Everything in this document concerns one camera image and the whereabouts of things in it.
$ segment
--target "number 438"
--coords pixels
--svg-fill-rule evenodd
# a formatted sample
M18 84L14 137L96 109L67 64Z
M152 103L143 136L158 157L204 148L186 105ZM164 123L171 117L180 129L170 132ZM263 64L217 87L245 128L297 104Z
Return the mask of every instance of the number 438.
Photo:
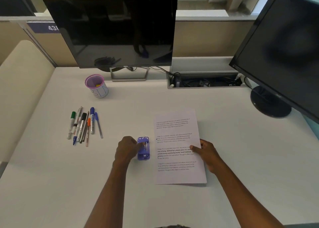
M57 26L49 26L49 30L59 30Z

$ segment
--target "monitor stand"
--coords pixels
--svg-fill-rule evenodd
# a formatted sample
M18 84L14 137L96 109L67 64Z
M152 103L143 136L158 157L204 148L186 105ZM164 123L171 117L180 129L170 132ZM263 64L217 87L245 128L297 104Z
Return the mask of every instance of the monitor stand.
M144 71L133 71L131 67L126 68L118 68L118 67L110 67L110 68L99 68L102 71L110 72L111 79L113 82L124 82L124 81L146 81L149 67L143 67Z
M291 107L286 102L261 86L253 89L250 100L261 113L270 117L286 117L291 112Z

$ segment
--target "hand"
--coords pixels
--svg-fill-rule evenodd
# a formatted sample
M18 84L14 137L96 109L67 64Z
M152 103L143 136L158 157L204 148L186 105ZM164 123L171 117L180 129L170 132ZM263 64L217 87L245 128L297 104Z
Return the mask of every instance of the hand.
M206 163L210 172L214 173L216 166L223 160L218 155L213 143L200 139L201 148L190 145L189 148L200 155L202 160Z
M123 137L123 139L118 143L114 163L124 166L129 165L131 159L136 156L138 150L143 145L144 144L142 142L137 144L131 136Z

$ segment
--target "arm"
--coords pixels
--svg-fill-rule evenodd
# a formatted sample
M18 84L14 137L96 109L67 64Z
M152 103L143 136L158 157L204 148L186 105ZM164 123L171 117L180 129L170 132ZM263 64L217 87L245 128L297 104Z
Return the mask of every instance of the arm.
M85 224L85 228L120 228L123 225L125 179L128 165L143 143L125 136L118 143L113 167Z
M190 146L214 173L234 210L241 228L284 228L284 226L265 209L246 189L233 171L218 155L214 145L200 140L202 148Z

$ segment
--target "orange marker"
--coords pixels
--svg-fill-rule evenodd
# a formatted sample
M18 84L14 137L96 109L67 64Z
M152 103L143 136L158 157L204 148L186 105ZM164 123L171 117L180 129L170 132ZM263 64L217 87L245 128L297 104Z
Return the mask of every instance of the orange marker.
M89 146L89 127L91 126L91 118L87 119L87 132L86 132L86 143L85 146Z

